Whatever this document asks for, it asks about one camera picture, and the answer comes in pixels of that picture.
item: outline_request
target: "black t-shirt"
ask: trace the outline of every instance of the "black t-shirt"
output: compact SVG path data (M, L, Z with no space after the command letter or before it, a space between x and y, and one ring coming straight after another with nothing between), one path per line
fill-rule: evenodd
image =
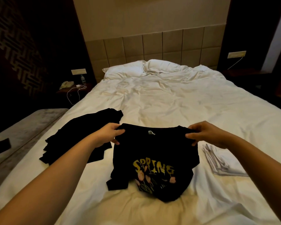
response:
M126 131L117 136L120 145L114 146L109 190L126 189L135 179L140 191L168 202L176 200L193 177L192 168L199 164L198 147L185 137L191 129L149 128L122 124Z
M96 132L109 122L119 123L122 117L123 113L121 110L116 111L115 109L108 108L97 113L86 114L72 119L58 130L56 134L46 139L48 143L44 148L46 152L40 160L51 165L83 138ZM102 160L104 158L104 151L108 148L111 148L110 142L95 148L90 155L88 163Z

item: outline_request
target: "gray upholstered bench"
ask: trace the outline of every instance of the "gray upholstered bench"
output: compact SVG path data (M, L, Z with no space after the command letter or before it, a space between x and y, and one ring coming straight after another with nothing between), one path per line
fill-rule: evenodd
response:
M68 109L42 109L0 132L0 141L9 138L11 148L0 153L0 185L35 143Z

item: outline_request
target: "pillow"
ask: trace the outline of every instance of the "pillow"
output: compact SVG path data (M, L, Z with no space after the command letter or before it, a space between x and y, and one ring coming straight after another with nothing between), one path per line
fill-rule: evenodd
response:
M169 61L151 59L144 65L144 71L146 72L158 72L158 73L177 73L183 70L187 70L186 65L178 65Z
M118 80L128 77L145 76L146 73L143 71L143 65L145 63L145 61L141 60L102 69L102 71L105 73L104 79Z

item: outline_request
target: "white bedsheet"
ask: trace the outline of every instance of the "white bedsheet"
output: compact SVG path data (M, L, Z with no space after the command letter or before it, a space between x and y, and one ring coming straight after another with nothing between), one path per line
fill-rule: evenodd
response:
M206 67L143 77L104 79L73 106L29 151L0 187L0 209L46 167L39 158L45 139L75 117L106 108L123 111L121 123L175 127L207 120L232 132L281 163L281 110L236 87ZM200 164L189 188L163 203L139 192L108 191L113 149L86 168L56 224L280 224L248 177L217 176L199 143Z

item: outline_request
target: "water bottle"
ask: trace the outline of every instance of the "water bottle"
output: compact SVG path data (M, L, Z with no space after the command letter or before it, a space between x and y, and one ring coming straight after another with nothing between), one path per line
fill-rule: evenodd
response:
M84 76L81 74L81 81L82 81L82 84L83 85L86 85L86 81L85 81L85 78L84 78Z

